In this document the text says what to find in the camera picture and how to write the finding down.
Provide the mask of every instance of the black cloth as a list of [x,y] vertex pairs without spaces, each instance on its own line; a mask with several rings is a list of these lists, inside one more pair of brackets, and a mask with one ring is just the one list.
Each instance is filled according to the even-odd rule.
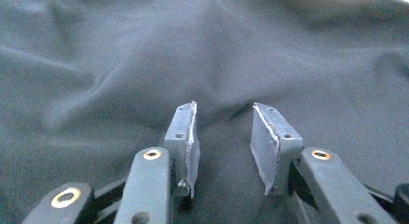
[[409,20],[306,19],[284,0],[0,0],[0,218],[99,189],[198,103],[195,199],[176,223],[287,223],[251,155],[253,102],[365,184],[409,182]]

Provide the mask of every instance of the dark gray fabric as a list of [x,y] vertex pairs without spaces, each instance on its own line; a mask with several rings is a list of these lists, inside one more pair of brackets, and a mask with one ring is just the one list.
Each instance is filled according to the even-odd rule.
[[282,0],[0,0],[0,217],[126,175],[191,100],[202,157],[177,223],[294,221],[263,196],[254,101],[393,194],[409,182],[408,30],[407,15],[315,22]]

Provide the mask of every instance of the round hole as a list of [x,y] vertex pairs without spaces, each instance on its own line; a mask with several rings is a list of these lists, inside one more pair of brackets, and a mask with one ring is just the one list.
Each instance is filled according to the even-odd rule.
[[148,224],[150,214],[148,212],[138,212],[132,217],[132,224]]
[[162,155],[162,152],[160,152],[157,149],[150,149],[144,152],[144,159],[145,160],[156,160]]
[[317,158],[317,159],[320,159],[320,160],[328,160],[328,159],[331,158],[330,154],[328,154],[327,152],[322,151],[322,150],[313,150],[311,152],[311,155],[314,158]]
[[359,214],[357,216],[358,221],[364,224],[377,224],[378,222],[371,216],[367,214]]
[[51,206],[55,208],[64,208],[74,203],[81,195],[81,190],[78,188],[68,188],[57,194],[51,201]]

